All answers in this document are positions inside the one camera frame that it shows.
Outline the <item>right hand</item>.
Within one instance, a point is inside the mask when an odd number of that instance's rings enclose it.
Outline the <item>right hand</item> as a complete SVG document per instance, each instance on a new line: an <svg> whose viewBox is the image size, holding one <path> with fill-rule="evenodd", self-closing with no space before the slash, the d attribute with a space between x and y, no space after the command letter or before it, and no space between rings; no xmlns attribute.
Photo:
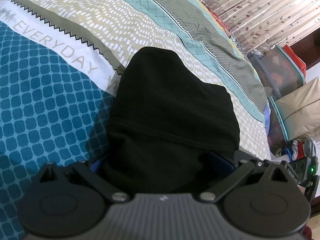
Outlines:
<svg viewBox="0 0 320 240"><path fill-rule="evenodd" d="M305 237L305 239L307 240L313 240L312 237L312 230L309 226L305 226L303 231L302 231L302 235Z"/></svg>

